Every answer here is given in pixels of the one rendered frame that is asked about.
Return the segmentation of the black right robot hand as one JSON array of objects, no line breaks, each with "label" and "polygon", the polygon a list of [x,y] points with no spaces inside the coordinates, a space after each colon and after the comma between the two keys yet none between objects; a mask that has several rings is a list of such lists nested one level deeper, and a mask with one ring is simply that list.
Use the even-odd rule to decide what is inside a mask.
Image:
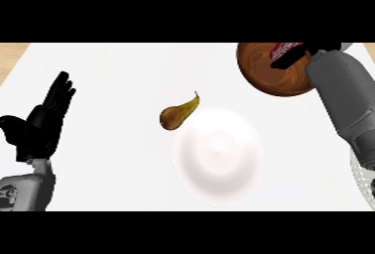
[{"label": "black right robot hand", "polygon": [[305,54],[314,55],[318,50],[331,51],[339,49],[339,43],[303,42],[300,43],[300,46],[290,49],[274,62],[271,61],[271,68],[286,69],[303,57]]}]

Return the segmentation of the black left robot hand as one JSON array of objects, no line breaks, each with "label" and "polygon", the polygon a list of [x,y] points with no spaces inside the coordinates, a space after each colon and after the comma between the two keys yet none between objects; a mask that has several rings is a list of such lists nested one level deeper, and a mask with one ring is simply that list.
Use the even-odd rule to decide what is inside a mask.
[{"label": "black left robot hand", "polygon": [[48,159],[57,149],[63,119],[76,90],[69,74],[61,71],[49,86],[44,102],[38,104],[26,119],[4,115],[0,129],[5,142],[16,147],[16,161]]}]

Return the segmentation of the red can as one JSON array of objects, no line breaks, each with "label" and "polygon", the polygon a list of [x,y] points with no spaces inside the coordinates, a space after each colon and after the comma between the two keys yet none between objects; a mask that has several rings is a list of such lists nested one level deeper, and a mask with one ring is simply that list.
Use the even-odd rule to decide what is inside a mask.
[{"label": "red can", "polygon": [[269,52],[271,61],[274,62],[286,54],[286,52],[290,49],[299,46],[300,46],[300,43],[277,43]]}]

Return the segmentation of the brown wooden bowl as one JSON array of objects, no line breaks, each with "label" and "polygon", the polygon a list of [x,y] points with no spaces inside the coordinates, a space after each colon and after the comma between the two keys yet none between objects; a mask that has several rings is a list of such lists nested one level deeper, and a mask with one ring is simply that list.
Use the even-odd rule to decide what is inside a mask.
[{"label": "brown wooden bowl", "polygon": [[235,59],[240,73],[256,90],[272,96],[296,96],[312,90],[303,68],[309,54],[287,69],[271,68],[274,43],[237,43]]}]

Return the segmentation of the white plate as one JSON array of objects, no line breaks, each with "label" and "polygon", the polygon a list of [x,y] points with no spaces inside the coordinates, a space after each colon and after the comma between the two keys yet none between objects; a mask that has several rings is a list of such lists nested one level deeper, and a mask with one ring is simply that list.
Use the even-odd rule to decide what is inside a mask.
[{"label": "white plate", "polygon": [[264,170],[265,150],[247,118],[222,107],[199,109],[179,127],[172,165],[182,188],[212,206],[249,196]]}]

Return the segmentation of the brown pear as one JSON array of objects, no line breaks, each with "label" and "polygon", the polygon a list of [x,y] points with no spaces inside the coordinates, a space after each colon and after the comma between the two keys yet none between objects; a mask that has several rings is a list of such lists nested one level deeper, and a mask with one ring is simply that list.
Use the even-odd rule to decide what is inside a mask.
[{"label": "brown pear", "polygon": [[185,103],[166,107],[159,113],[160,127],[168,131],[175,130],[194,111],[197,105],[199,95],[194,95],[193,99]]}]

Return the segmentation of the white perforated basket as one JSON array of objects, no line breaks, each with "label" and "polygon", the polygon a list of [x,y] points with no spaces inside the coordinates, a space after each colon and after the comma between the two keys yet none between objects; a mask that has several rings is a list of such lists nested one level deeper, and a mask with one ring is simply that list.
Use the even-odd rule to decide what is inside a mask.
[{"label": "white perforated basket", "polygon": [[360,193],[375,211],[375,171],[360,166],[354,152],[349,152],[349,168]]}]

